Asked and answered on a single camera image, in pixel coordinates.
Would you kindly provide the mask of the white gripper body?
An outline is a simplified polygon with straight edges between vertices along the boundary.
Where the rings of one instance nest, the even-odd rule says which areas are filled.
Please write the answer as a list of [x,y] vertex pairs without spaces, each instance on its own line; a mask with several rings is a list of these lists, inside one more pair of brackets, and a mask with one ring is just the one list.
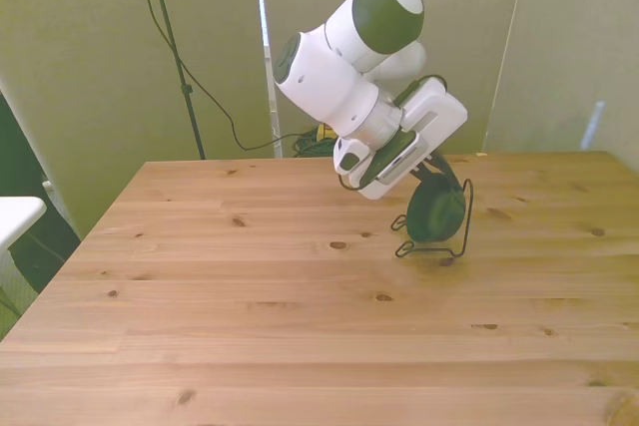
[[401,117],[396,132],[348,172],[348,186],[378,200],[454,134],[467,120],[465,107],[441,78],[420,78],[392,99]]

